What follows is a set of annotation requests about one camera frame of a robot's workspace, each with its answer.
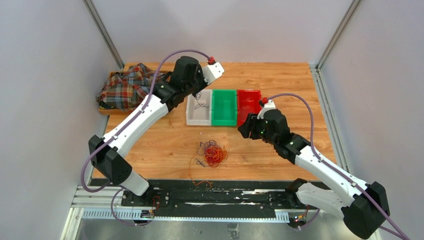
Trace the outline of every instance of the metal pole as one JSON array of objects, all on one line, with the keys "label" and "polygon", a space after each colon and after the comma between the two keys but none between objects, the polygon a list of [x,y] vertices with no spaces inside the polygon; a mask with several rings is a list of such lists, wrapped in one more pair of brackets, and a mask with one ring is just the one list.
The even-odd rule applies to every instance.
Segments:
[{"label": "metal pole", "polygon": [[318,64],[316,65],[316,69],[320,70],[323,65],[326,63],[330,53],[332,52],[334,46],[336,45],[337,41],[339,40],[340,36],[342,35],[343,31],[345,30],[346,26],[348,25],[349,21],[351,20],[352,16],[358,9],[359,4],[362,2],[362,0],[353,0],[350,4],[349,8],[347,9],[346,13],[344,14],[343,19],[341,20],[340,24],[337,27],[337,30],[335,31],[334,35],[332,36],[327,48],[325,49],[324,53],[322,54],[321,58],[319,59]]},{"label": "metal pole", "polygon": [[121,69],[121,71],[124,69],[124,62],[121,59],[121,56],[118,53],[117,48],[115,47],[114,43],[112,42],[111,37],[109,36],[108,31],[105,28],[105,25],[102,22],[102,19],[100,18],[99,13],[96,10],[96,7],[93,4],[92,0],[82,0],[87,7],[88,12],[90,13],[95,25],[97,26],[98,31],[100,32],[101,36],[103,37],[104,42],[107,45],[107,48],[109,48],[110,53],[112,54],[113,59],[116,62],[116,65]]}]

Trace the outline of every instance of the green plastic bin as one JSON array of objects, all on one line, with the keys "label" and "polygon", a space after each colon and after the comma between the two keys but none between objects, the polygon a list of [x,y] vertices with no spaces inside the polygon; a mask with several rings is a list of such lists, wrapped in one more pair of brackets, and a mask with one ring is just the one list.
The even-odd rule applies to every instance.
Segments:
[{"label": "green plastic bin", "polygon": [[212,126],[237,125],[236,90],[214,89],[212,92]]}]

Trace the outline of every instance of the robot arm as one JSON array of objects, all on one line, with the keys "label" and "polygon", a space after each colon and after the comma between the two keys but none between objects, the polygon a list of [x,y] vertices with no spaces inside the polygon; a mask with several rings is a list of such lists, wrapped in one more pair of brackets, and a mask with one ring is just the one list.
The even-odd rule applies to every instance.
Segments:
[{"label": "robot arm", "polygon": [[[261,139],[273,145],[280,157],[314,174],[331,189],[324,190],[298,178],[285,190],[292,206],[302,203],[322,209],[342,218],[358,237],[368,239],[386,219],[357,185],[390,215],[384,187],[378,182],[368,184],[341,169],[319,151],[314,151],[308,140],[290,132],[286,117],[276,109],[272,100],[266,103],[261,101],[260,104],[261,111],[258,114],[250,113],[245,123],[238,128],[241,135],[245,139]],[[352,182],[332,168],[349,176]]]},{"label": "robot arm", "polygon": [[184,101],[188,95],[196,95],[221,77],[224,69],[219,62],[201,67],[192,57],[182,56],[175,63],[170,81],[158,81],[147,107],[144,101],[115,129],[102,138],[94,135],[88,142],[90,153],[97,151],[105,140],[113,139],[91,159],[91,164],[111,183],[120,185],[141,196],[149,188],[146,179],[133,170],[124,159],[136,141],[157,120]]}]

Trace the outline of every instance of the plastic bin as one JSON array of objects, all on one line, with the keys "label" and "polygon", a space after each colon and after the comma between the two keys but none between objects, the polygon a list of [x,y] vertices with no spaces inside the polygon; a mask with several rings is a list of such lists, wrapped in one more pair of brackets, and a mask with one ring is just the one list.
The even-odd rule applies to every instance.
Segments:
[{"label": "plastic bin", "polygon": [[212,125],[212,90],[205,89],[199,92],[200,98],[196,100],[193,95],[187,98],[185,110],[185,123],[191,126]]},{"label": "plastic bin", "polygon": [[236,90],[214,89],[212,92],[212,126],[237,125]]},{"label": "plastic bin", "polygon": [[242,125],[248,114],[258,114],[261,111],[261,91],[237,90],[237,126]]}]

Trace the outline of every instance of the plaid shirt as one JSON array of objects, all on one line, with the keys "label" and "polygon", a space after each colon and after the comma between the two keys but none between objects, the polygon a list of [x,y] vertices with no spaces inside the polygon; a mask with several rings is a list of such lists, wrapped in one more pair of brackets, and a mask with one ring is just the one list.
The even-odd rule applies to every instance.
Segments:
[{"label": "plaid shirt", "polygon": [[[157,81],[167,78],[171,72],[161,72]],[[104,109],[131,111],[142,103],[149,93],[155,71],[139,63],[127,71],[112,74],[97,95],[97,102]]]}]

